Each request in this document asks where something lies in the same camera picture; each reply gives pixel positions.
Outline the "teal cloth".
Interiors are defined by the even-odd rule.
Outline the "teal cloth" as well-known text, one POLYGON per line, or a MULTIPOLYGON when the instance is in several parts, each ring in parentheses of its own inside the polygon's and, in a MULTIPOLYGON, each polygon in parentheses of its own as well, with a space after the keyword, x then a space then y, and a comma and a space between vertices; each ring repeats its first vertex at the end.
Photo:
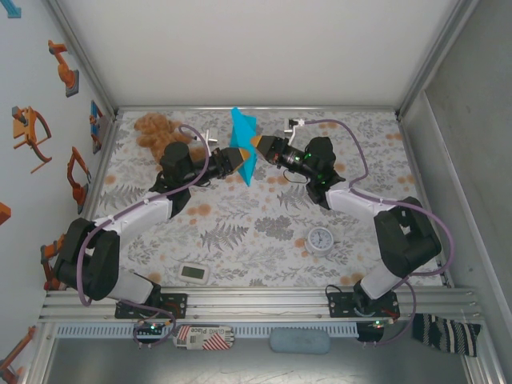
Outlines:
POLYGON ((254 146, 250 140, 256 136, 257 119, 256 117, 243 114, 239 108, 235 107, 231 110, 232 117, 232 133, 230 146, 239 147, 248 150, 249 158, 244 162, 238 170, 245 184, 250 186, 257 162, 257 155, 254 146))

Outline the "brown teddy bear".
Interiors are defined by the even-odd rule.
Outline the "brown teddy bear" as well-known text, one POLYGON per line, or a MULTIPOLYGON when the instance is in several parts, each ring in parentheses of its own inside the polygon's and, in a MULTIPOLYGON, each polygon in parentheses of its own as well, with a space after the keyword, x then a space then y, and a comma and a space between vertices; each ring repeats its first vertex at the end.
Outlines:
POLYGON ((194 144, 195 134, 185 129, 181 132, 179 130, 181 124, 180 121, 171 120, 164 114, 145 114, 134 124, 134 129, 138 132, 136 142, 140 147, 151 152, 156 163, 160 162, 165 148, 173 142, 187 144, 193 162, 203 160, 205 151, 201 142, 194 144))

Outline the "floral tablecloth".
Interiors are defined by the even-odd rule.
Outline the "floral tablecloth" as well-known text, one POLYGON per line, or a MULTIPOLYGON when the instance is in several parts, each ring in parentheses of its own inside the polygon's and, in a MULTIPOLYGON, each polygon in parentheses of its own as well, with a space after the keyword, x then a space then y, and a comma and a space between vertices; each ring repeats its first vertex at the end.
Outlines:
MULTIPOLYGON (((334 168, 362 189, 390 199, 416 196, 396 117, 391 112, 256 110, 259 134, 283 135, 286 118, 308 126, 293 144, 328 137, 334 168)), ((124 270, 162 286, 179 286, 183 262, 210 268, 212 286, 350 286, 380 260, 373 228, 309 199, 302 177, 259 160, 248 186, 240 174, 193 188, 176 218, 137 236, 122 252, 124 270), (305 249, 306 235, 327 227, 339 240, 326 256, 305 249)))

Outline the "white alarm clock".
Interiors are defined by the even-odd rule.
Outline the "white alarm clock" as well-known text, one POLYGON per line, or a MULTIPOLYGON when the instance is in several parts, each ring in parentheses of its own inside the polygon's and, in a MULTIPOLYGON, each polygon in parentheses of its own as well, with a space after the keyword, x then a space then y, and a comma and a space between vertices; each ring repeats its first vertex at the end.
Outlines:
POLYGON ((323 226, 311 228, 306 235, 305 249, 313 256, 326 256, 339 244, 333 233, 323 226))

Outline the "white digital timer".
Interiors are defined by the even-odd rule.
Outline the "white digital timer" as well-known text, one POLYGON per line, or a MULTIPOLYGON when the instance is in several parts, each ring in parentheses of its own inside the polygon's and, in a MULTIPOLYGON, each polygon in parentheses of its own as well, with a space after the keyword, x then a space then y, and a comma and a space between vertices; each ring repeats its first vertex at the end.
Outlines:
POLYGON ((205 265, 183 262, 178 268, 178 279, 183 282, 204 286, 209 277, 210 268, 205 265))

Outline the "red white striped package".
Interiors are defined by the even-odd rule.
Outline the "red white striped package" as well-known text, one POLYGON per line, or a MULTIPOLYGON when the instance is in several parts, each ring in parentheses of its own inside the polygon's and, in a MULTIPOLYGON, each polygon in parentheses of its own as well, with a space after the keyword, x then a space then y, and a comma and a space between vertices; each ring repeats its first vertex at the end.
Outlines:
POLYGON ((182 325, 173 343, 184 350, 228 350, 234 344, 234 331, 229 326, 182 325))

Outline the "grey blue sponge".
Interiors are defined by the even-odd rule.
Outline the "grey blue sponge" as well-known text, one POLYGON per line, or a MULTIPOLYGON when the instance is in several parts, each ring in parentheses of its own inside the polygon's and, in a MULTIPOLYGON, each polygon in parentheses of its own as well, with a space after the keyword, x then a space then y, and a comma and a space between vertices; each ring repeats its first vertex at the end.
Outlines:
POLYGON ((327 354, 330 336, 324 330, 276 328, 269 337, 270 348, 284 354, 327 354))

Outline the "black white striped sock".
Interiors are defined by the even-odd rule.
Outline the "black white striped sock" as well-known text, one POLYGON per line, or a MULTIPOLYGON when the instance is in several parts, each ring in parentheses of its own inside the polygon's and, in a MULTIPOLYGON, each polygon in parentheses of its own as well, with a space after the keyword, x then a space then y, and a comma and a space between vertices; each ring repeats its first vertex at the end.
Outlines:
POLYGON ((477 340, 482 329, 479 324, 416 314, 412 327, 412 337, 425 346, 448 354, 477 356, 477 340))

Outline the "blue orange wall decal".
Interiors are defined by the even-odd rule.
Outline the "blue orange wall decal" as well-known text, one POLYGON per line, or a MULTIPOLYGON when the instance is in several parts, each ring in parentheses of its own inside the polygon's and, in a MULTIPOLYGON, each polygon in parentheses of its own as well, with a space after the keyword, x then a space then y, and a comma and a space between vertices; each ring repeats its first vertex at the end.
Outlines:
POLYGON ((105 124, 108 123, 108 119, 103 115, 98 104, 92 100, 90 102, 90 136, 92 139, 92 152, 96 154, 102 148, 103 138, 105 136, 106 128, 105 124))

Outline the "aluminium mounting rail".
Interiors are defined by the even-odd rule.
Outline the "aluminium mounting rail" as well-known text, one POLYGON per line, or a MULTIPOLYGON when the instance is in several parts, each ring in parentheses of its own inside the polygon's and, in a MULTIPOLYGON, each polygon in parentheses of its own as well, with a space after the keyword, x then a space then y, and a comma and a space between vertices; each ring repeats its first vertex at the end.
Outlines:
MULTIPOLYGON (((166 294, 187 295, 186 322, 326 322, 330 320, 323 288, 311 287, 181 287, 166 294)), ((405 287, 396 290, 401 319, 417 312, 463 321, 484 319, 478 296, 471 289, 416 286, 416 299, 405 287)), ((82 306, 70 290, 51 291, 44 300, 40 322, 113 322, 115 301, 109 298, 82 306)))

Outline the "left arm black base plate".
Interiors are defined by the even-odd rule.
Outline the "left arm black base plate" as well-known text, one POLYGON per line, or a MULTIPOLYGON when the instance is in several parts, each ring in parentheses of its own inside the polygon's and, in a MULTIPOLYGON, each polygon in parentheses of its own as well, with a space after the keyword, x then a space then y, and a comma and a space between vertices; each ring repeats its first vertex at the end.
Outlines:
MULTIPOLYGON (((171 313, 176 319, 182 319, 186 316, 188 295, 184 293, 161 294, 160 299, 156 301, 158 308, 171 313)), ((135 306, 118 302, 116 304, 114 317, 116 319, 142 319, 154 316, 155 318, 165 318, 166 315, 156 310, 142 309, 135 306)))

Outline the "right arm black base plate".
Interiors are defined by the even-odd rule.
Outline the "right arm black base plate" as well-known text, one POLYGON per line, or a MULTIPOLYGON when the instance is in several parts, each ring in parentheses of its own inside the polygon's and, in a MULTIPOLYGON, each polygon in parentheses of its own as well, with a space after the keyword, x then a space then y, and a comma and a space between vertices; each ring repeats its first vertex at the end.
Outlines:
POLYGON ((327 294, 328 309, 332 318, 399 318, 400 309, 394 292, 388 292, 368 306, 360 307, 354 292, 330 292, 327 294))

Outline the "orange claw wall decal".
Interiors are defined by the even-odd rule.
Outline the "orange claw wall decal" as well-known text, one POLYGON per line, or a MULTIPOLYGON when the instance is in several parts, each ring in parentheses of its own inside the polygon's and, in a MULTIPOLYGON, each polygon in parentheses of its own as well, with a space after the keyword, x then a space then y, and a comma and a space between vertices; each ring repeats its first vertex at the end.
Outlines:
POLYGON ((52 157, 45 156, 39 148, 41 144, 52 138, 52 133, 44 117, 31 106, 26 108, 14 106, 12 108, 12 118, 13 138, 22 138, 21 142, 14 145, 14 149, 16 150, 21 146, 27 145, 40 161, 40 163, 30 172, 33 174, 53 159, 52 157), (36 125, 38 123, 42 126, 45 132, 45 137, 42 139, 38 139, 37 137, 36 125))

